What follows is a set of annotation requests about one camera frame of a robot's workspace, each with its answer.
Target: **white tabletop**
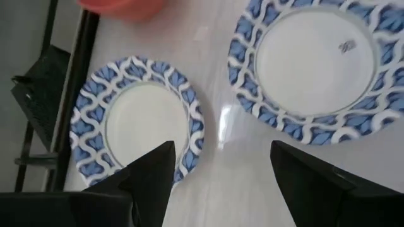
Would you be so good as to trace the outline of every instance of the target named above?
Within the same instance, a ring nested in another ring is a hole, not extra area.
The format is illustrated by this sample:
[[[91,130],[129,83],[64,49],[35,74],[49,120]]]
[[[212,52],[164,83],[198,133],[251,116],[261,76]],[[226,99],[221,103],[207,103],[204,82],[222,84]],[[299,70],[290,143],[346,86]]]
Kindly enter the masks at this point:
[[[195,171],[174,189],[164,226],[295,226],[275,180],[270,144],[282,140],[348,172],[404,192],[404,120],[331,146],[306,146],[245,113],[230,89],[227,53],[248,0],[168,0],[148,23],[101,17],[89,74],[143,55],[171,63],[192,83],[205,116]],[[86,188],[73,159],[65,190]]]

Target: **black bar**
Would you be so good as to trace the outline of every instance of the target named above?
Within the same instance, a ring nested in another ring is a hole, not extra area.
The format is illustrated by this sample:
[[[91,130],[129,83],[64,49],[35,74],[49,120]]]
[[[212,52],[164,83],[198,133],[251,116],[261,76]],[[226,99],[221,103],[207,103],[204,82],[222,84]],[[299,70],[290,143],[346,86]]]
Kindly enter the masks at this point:
[[[24,144],[23,144],[23,148],[21,150],[21,158],[24,158],[24,157],[27,157],[28,155],[30,155],[32,136],[33,136],[33,127],[28,122],[27,128],[25,129]],[[21,192],[23,190],[26,170],[27,170],[26,165],[20,165],[18,167],[18,174],[17,174],[17,179],[15,182],[14,192]]]
[[[56,160],[57,160],[57,153],[46,153],[17,158],[14,160],[14,162],[17,165],[41,166],[46,167],[48,169],[55,169]]]
[[[42,40],[42,48],[40,51],[40,55],[43,55],[46,52],[46,50],[49,48],[49,46],[51,45],[51,38],[52,38],[53,24],[55,22],[57,2],[58,2],[58,0],[50,0],[50,4],[49,4],[49,8],[48,8],[48,15],[47,15],[47,19],[46,19],[44,39]]]
[[[50,146],[51,152],[58,153],[57,168],[54,174],[49,174],[48,181],[50,182],[47,182],[47,190],[62,191],[64,187],[71,152],[69,144],[71,112],[78,93],[86,81],[98,21],[99,15],[87,10],[82,12],[76,44],[64,82],[61,104]]]

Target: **plate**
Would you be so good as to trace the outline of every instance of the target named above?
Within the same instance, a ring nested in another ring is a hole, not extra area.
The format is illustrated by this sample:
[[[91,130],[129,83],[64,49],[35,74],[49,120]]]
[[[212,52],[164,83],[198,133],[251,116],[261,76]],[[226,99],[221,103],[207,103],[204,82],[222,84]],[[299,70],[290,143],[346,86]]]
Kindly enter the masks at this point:
[[[86,81],[73,109],[70,143],[91,186],[173,140],[176,184],[197,165],[204,132],[186,77],[165,62],[132,56],[108,63]]]
[[[403,27],[388,1],[252,0],[230,84],[245,111],[304,144],[357,139],[403,116]]]

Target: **orange object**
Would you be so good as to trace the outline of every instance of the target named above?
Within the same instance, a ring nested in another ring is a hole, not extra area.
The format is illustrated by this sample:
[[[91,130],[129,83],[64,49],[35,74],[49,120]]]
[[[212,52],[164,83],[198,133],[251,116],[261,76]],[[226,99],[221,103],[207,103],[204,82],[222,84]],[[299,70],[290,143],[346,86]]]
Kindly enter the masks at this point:
[[[78,0],[83,8],[126,21],[145,21],[158,13],[166,0]]]

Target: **gray floor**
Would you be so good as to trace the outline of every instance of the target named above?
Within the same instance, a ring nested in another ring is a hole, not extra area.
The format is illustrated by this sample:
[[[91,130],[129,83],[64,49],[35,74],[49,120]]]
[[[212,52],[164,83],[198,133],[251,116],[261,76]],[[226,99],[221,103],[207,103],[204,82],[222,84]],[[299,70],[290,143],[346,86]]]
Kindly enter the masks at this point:
[[[0,2],[0,192],[14,190],[27,119],[10,93],[13,75],[24,75],[40,55],[49,0]],[[73,45],[80,8],[72,0],[59,1],[51,43],[68,52]],[[34,135],[31,153],[45,148]],[[43,168],[28,167],[24,191],[39,191]]]

